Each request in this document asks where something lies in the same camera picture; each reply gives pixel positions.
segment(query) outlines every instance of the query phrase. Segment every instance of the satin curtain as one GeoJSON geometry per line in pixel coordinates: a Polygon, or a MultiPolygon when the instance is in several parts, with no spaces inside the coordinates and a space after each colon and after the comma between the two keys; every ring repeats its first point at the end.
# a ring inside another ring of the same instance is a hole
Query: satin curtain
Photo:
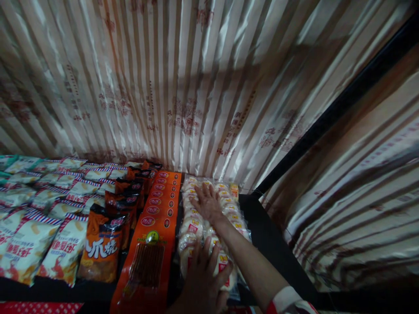
{"type": "Polygon", "coordinates": [[[269,191],[319,291],[419,278],[419,45],[269,191]]]}
{"type": "Polygon", "coordinates": [[[399,0],[0,1],[1,153],[155,157],[247,193],[413,10],[399,0]]]}

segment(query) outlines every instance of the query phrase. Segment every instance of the sleeve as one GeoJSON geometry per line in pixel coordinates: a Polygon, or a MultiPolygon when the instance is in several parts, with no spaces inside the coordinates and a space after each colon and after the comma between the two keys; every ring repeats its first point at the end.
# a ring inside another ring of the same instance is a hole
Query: sleeve
{"type": "Polygon", "coordinates": [[[279,291],[268,306],[266,314],[318,314],[315,308],[304,301],[293,287],[279,291]]]}

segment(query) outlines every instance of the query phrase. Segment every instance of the dark tabletop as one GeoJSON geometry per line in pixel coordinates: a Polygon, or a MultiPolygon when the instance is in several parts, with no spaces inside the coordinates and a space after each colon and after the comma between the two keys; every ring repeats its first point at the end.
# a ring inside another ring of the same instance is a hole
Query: dark tabletop
{"type": "MultiPolygon", "coordinates": [[[[311,284],[297,259],[289,250],[280,231],[270,220],[260,202],[250,195],[240,195],[239,203],[241,210],[244,212],[244,217],[248,221],[248,228],[251,230],[252,242],[255,247],[275,266],[304,300],[316,306],[317,293],[314,286],[311,284]]],[[[180,210],[178,227],[181,225],[182,217],[182,210],[180,210]]],[[[121,255],[120,258],[119,266],[121,271],[125,261],[125,255],[121,255]]],[[[182,279],[179,274],[179,266],[176,263],[172,263],[170,276],[168,305],[173,303],[182,289],[182,279]]],[[[112,299],[115,288],[116,283],[98,283],[80,280],[74,288],[70,289],[63,281],[41,277],[36,277],[35,284],[29,288],[21,283],[0,278],[0,300],[90,302],[92,304],[109,306],[108,304],[112,299]]],[[[241,299],[240,304],[256,305],[249,290],[242,285],[238,285],[238,288],[241,299]]],[[[229,304],[238,303],[230,300],[229,304]]]]}

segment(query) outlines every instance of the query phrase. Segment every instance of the orange packaging strip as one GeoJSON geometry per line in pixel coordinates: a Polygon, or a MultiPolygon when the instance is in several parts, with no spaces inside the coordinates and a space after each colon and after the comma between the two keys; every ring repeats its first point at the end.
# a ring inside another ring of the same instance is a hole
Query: orange packaging strip
{"type": "Polygon", "coordinates": [[[160,171],[156,178],[160,173],[173,178],[176,185],[155,182],[151,187],[112,298],[111,313],[165,311],[181,174],[160,171]]]}

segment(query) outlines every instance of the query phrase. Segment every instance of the hand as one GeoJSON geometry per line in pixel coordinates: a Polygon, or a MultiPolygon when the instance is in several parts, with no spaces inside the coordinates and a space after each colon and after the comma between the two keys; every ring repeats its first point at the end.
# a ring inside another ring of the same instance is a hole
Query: hand
{"type": "Polygon", "coordinates": [[[229,294],[227,291],[220,292],[220,288],[227,282],[233,265],[229,263],[222,272],[213,277],[220,247],[214,246],[211,256],[208,256],[210,244],[210,237],[206,239],[203,250],[201,244],[196,243],[182,294],[166,314],[218,314],[226,306],[229,294]]]}
{"type": "Polygon", "coordinates": [[[195,191],[198,195],[199,203],[195,199],[189,198],[191,204],[205,220],[215,225],[218,219],[224,217],[220,206],[220,196],[214,191],[212,185],[208,189],[206,184],[203,184],[202,190],[196,186],[195,191]]]}

